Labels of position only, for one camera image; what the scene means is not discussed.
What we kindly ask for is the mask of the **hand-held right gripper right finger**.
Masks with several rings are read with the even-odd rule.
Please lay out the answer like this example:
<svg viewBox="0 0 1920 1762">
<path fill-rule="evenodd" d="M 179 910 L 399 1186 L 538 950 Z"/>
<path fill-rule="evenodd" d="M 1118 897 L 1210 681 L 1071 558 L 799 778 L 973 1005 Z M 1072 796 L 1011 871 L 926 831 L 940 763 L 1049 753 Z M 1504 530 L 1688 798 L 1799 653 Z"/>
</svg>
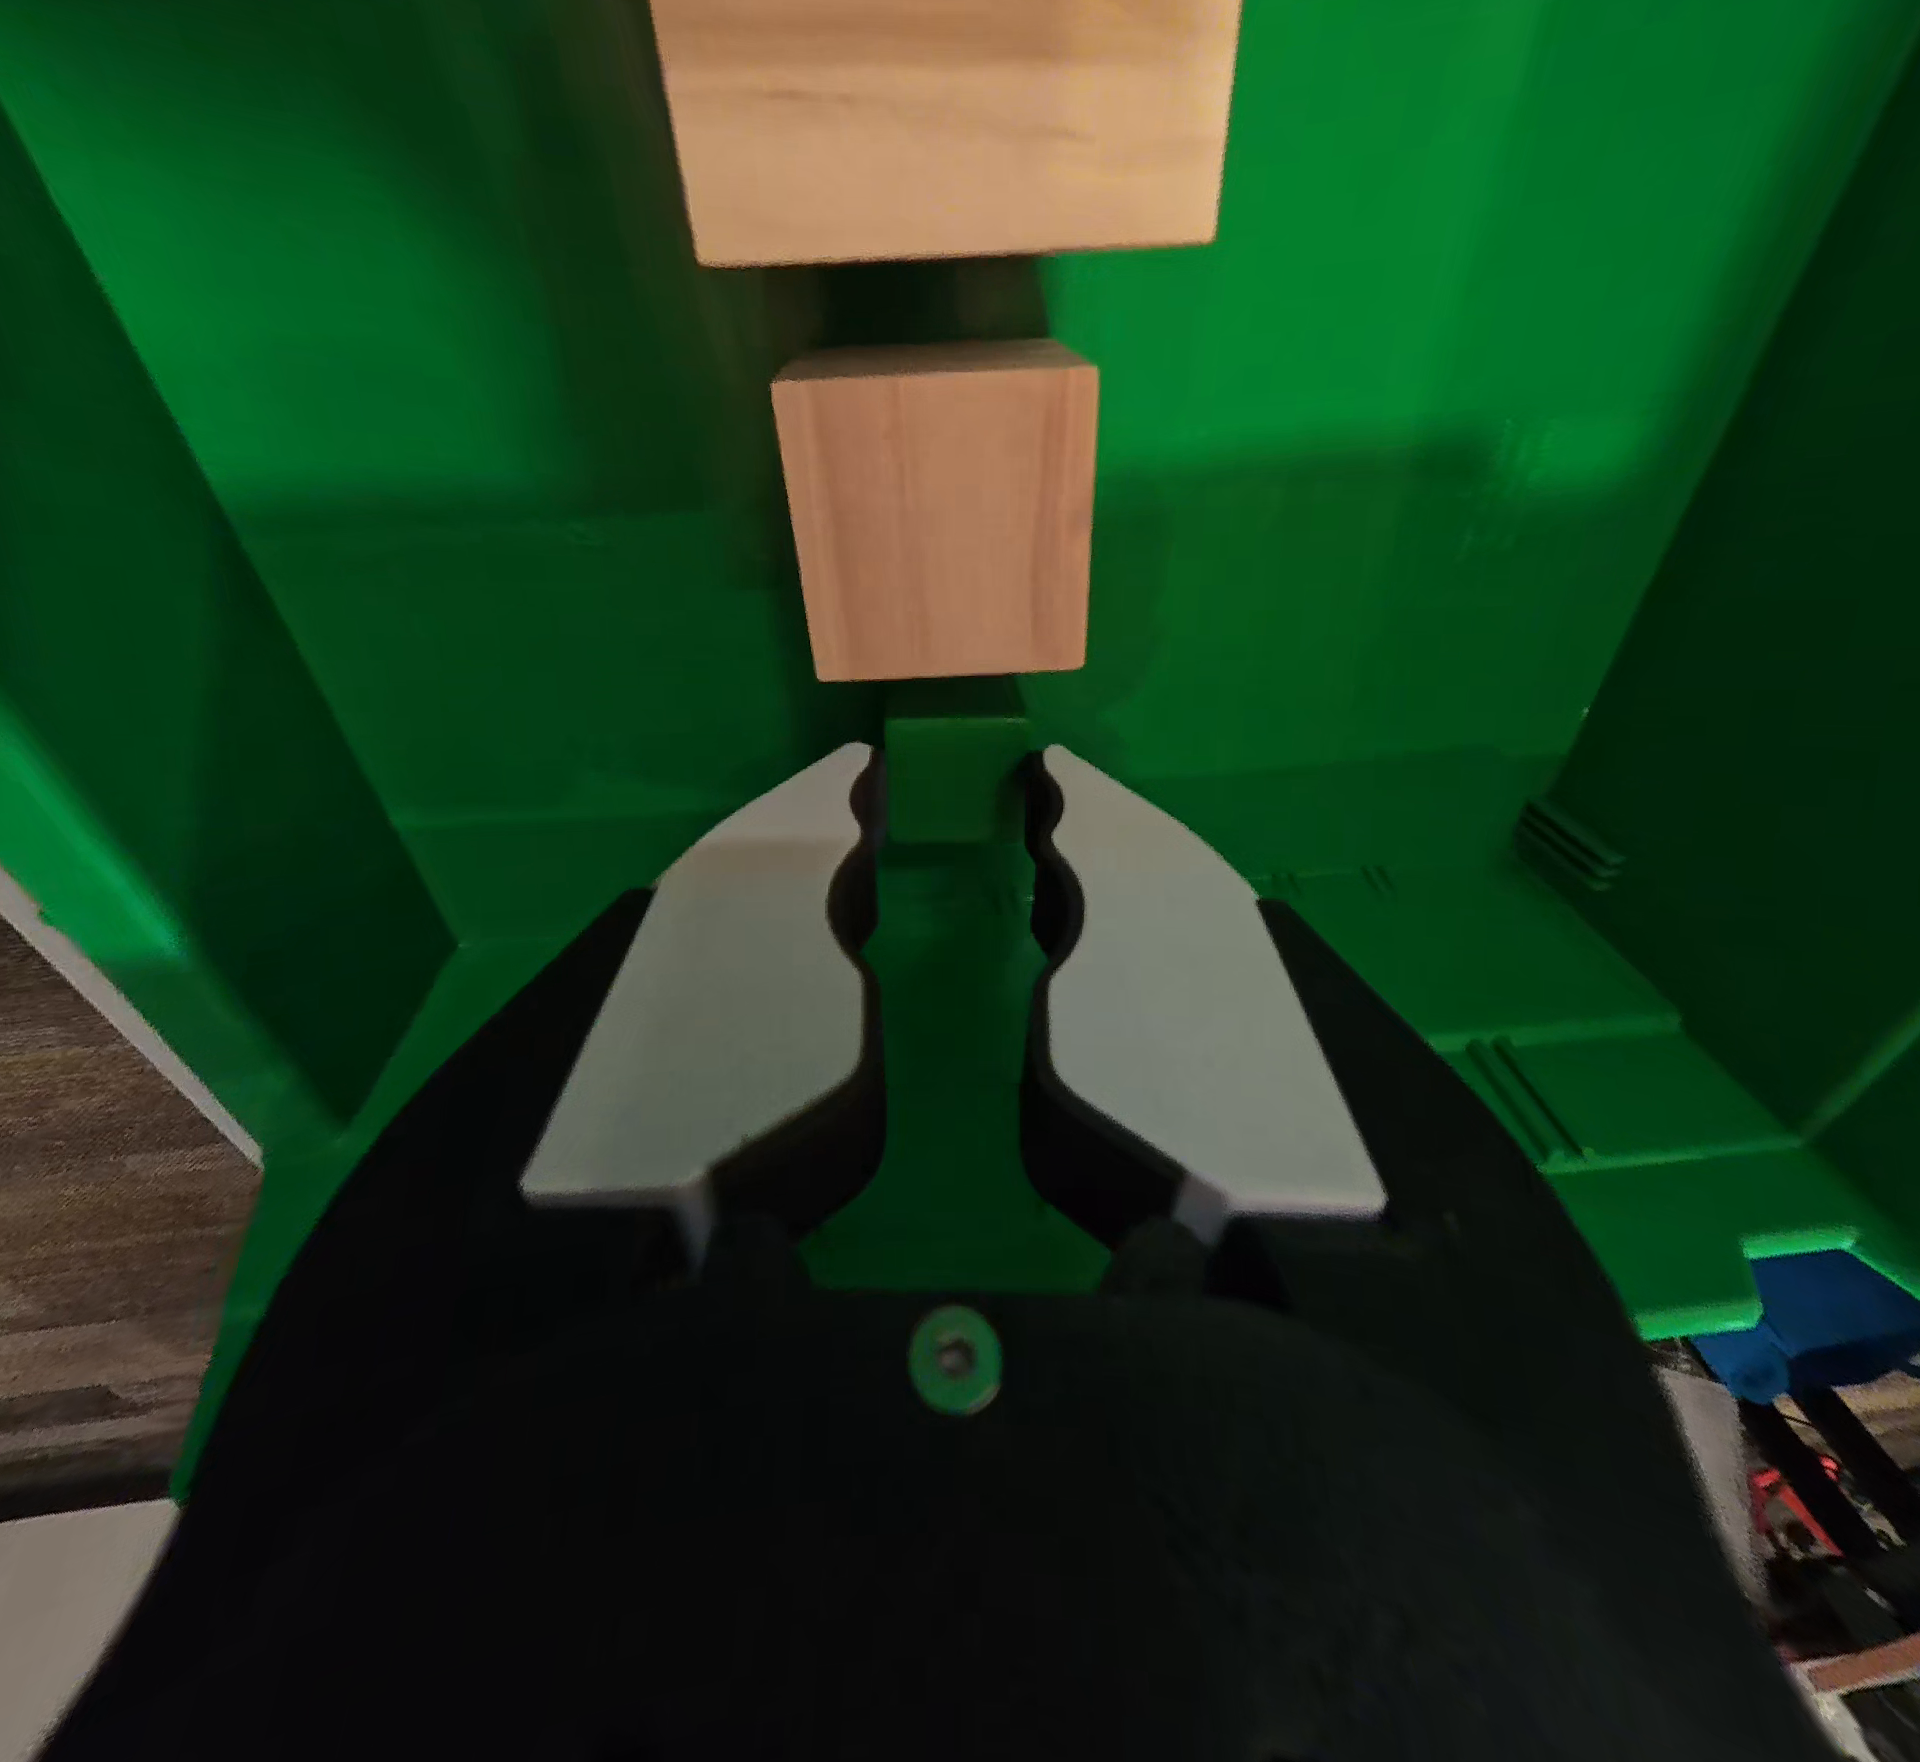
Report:
<svg viewBox="0 0 1920 1762">
<path fill-rule="evenodd" d="M 1062 746 L 1028 774 L 1022 1162 L 1109 1246 L 1173 1222 L 1375 1223 L 1385 1186 L 1261 914 L 1196 831 Z"/>
</svg>

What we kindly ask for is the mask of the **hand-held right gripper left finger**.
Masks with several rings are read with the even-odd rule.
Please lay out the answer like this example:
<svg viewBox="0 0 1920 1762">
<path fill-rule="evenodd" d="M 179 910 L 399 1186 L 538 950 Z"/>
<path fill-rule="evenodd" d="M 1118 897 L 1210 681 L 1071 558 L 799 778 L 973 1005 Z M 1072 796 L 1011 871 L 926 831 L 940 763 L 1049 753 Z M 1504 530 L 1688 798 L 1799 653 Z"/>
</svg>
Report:
<svg viewBox="0 0 1920 1762">
<path fill-rule="evenodd" d="M 847 742 L 660 876 L 520 1173 L 533 1207 L 663 1218 L 700 1265 L 724 1222 L 802 1241 L 871 1181 L 876 783 Z"/>
</svg>

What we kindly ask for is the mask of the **small green cube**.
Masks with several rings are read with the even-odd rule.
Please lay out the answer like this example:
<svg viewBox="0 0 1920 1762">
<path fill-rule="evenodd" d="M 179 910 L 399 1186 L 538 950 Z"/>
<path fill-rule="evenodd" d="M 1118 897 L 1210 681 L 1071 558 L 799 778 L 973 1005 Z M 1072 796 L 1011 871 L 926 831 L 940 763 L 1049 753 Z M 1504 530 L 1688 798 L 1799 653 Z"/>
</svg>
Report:
<svg viewBox="0 0 1920 1762">
<path fill-rule="evenodd" d="M 1027 720 L 1015 714 L 891 712 L 885 720 L 888 834 L 902 846 L 1017 843 Z"/>
</svg>

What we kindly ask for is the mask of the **medium wooden cube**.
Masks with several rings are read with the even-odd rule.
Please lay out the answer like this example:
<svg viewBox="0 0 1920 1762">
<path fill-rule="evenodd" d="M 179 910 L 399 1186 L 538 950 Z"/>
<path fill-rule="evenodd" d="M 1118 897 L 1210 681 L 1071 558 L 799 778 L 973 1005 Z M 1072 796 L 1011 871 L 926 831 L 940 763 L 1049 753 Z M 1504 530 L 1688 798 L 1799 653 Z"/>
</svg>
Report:
<svg viewBox="0 0 1920 1762">
<path fill-rule="evenodd" d="M 840 349 L 770 397 L 823 684 L 1084 667 L 1089 360 L 1055 339 Z"/>
</svg>

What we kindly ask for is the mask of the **green plastic bin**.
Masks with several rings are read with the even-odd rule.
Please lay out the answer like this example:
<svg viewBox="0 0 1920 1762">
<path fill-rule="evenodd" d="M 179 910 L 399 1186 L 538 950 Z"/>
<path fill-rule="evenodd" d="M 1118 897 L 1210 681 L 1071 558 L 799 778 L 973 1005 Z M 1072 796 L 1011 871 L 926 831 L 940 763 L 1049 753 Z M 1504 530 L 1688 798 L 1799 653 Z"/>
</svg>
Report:
<svg viewBox="0 0 1920 1762">
<path fill-rule="evenodd" d="M 647 0 L 5 0 L 5 861 L 269 1162 L 884 698 L 768 381 L 1100 368 L 1077 751 L 1292 899 L 1651 1337 L 1917 1283 L 1917 0 L 1245 0 L 1216 240 L 694 260 Z"/>
</svg>

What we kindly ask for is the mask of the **large wooden cube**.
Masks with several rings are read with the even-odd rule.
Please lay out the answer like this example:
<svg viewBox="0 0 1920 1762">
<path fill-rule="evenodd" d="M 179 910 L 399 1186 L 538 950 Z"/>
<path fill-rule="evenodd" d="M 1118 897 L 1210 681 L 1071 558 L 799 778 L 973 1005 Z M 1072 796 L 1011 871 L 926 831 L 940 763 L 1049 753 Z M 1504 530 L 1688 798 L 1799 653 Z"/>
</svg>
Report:
<svg viewBox="0 0 1920 1762">
<path fill-rule="evenodd" d="M 647 0 L 697 262 L 1208 247 L 1243 0 Z"/>
</svg>

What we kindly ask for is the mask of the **blue plastic bin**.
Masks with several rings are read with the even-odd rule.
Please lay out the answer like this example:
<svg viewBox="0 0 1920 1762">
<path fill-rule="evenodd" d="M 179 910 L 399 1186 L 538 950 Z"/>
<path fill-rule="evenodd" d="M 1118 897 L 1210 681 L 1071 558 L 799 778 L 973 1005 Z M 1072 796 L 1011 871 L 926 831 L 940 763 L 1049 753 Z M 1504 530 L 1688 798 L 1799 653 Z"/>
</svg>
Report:
<svg viewBox="0 0 1920 1762">
<path fill-rule="evenodd" d="M 1692 1339 L 1732 1396 L 1777 1404 L 1805 1390 L 1872 1386 L 1911 1373 L 1918 1301 L 1849 1252 L 1754 1258 L 1758 1320 Z"/>
</svg>

